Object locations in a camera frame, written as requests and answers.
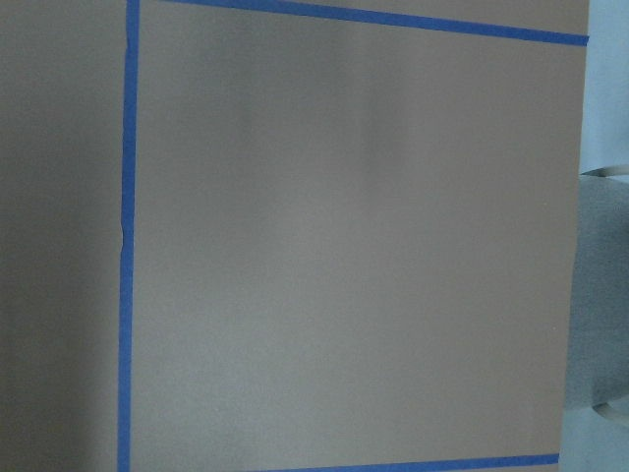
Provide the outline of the brown paper table cover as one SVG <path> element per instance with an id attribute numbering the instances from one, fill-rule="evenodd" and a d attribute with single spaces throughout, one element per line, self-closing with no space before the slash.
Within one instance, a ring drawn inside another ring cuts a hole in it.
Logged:
<path id="1" fill-rule="evenodd" d="M 554 471 L 586 1 L 5 1 L 5 471 Z"/>

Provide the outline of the grey office chair seat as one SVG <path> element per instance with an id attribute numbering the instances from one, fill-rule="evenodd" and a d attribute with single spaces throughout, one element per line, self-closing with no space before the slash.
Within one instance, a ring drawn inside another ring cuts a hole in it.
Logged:
<path id="1" fill-rule="evenodd" d="M 628 396 L 628 166 L 579 177 L 565 407 L 593 408 L 620 424 L 611 403 Z"/>

